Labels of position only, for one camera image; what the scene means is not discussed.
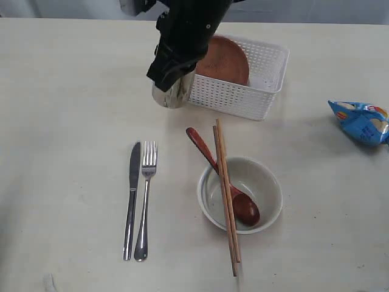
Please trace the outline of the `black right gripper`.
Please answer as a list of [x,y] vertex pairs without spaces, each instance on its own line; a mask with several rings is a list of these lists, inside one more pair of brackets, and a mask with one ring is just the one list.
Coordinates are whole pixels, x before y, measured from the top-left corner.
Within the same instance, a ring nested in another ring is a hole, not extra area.
[[162,1],[160,39],[146,76],[162,92],[195,69],[232,1]]

